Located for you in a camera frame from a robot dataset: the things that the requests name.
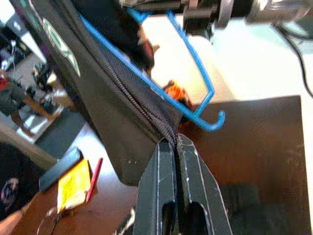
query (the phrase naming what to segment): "metal cylinder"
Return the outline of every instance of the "metal cylinder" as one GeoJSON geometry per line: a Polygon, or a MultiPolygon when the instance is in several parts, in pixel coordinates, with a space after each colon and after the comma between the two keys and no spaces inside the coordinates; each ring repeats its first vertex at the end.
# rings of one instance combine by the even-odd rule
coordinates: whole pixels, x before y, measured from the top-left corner
{"type": "Polygon", "coordinates": [[[254,0],[248,23],[296,21],[313,7],[313,0],[254,0]]]}

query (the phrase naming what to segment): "shorts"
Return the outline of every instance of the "shorts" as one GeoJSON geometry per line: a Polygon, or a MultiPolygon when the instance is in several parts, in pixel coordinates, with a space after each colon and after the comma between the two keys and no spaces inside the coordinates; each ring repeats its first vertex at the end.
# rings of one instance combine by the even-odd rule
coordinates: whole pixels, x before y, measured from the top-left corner
{"type": "Polygon", "coordinates": [[[9,85],[0,91],[0,112],[9,116],[18,110],[20,103],[26,98],[25,91],[15,83],[9,85]]]}

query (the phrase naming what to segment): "floor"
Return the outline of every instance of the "floor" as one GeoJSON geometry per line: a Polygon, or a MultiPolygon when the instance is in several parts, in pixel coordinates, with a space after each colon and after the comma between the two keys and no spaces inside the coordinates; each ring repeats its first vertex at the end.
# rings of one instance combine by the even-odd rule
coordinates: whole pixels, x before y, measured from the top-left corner
{"type": "MultiPolygon", "coordinates": [[[[152,44],[160,45],[152,79],[161,86],[170,79],[177,80],[193,103],[201,102],[206,88],[168,19],[150,17],[143,27],[152,44]]],[[[301,96],[309,199],[313,201],[313,99],[303,86],[297,57],[269,25],[251,26],[243,20],[233,20],[225,30],[215,31],[212,44],[199,36],[191,37],[190,41],[215,88],[212,102],[301,96]]],[[[304,54],[308,82],[313,88],[313,70],[309,69],[313,65],[313,46],[297,43],[304,54]]]]}

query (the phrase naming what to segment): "black bag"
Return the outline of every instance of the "black bag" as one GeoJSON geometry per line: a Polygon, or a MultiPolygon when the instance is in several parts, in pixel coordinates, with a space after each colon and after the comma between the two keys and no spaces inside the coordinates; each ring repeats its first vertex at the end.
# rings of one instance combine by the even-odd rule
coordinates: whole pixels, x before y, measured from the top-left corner
{"type": "Polygon", "coordinates": [[[181,114],[85,28],[68,0],[11,0],[46,45],[81,102],[75,105],[103,142],[121,182],[136,186],[162,139],[176,146],[181,114]]]}

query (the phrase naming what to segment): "brown table surface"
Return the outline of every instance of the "brown table surface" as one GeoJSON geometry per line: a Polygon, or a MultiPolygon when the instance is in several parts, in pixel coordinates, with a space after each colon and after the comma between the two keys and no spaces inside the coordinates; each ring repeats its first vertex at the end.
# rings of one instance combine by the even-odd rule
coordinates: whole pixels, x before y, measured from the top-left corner
{"type": "MultiPolygon", "coordinates": [[[[220,109],[226,112],[220,131],[208,133],[192,123],[180,131],[195,143],[219,184],[253,183],[262,203],[284,204],[291,235],[311,234],[300,97],[215,103],[202,116],[214,122],[220,109]]],[[[75,210],[101,212],[105,215],[101,234],[112,234],[135,205],[137,188],[120,183],[103,145],[87,125],[73,146],[82,150],[92,170],[104,157],[91,201],[75,210]]],[[[56,202],[57,186],[38,193],[13,234],[36,234],[40,220],[56,202]]]]}

